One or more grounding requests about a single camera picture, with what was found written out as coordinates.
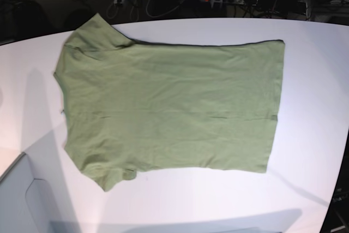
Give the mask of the green T-shirt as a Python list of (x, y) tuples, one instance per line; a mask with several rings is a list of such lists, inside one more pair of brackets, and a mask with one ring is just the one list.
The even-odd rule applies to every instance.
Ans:
[(104, 191), (160, 169), (264, 173), (284, 53), (282, 40), (147, 43), (96, 15), (63, 44), (54, 72), (67, 123), (64, 149)]

